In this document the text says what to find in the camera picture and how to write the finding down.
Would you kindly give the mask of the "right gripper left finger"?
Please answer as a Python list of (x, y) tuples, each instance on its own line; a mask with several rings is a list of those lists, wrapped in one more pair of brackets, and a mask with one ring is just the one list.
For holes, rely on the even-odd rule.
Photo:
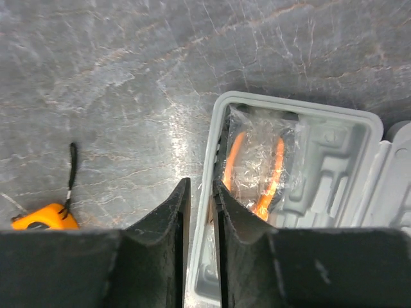
[(189, 246), (191, 180), (121, 233), (110, 276), (111, 307), (183, 307)]

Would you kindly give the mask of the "grey plastic tool case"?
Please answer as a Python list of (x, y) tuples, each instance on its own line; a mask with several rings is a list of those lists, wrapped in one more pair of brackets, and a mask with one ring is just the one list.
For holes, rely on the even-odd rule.
[(212, 186), (230, 104), (294, 112), (306, 146), (302, 183), (284, 194), (266, 223), (276, 228), (390, 227), (410, 231), (410, 122), (384, 130), (370, 112), (229, 91), (214, 104), (189, 266), (189, 292), (220, 304)]

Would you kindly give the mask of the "orange pliers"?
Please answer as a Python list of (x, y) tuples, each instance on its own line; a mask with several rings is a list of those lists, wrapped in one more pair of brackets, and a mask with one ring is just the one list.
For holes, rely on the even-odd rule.
[(305, 125), (294, 112), (230, 104), (214, 175), (233, 198), (269, 221), (284, 194), (302, 183)]

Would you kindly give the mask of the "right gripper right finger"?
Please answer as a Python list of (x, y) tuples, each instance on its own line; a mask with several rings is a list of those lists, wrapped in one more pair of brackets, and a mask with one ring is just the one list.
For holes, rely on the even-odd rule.
[(285, 307), (279, 290), (272, 226), (245, 208), (220, 180), (213, 182), (213, 217), (222, 307)]

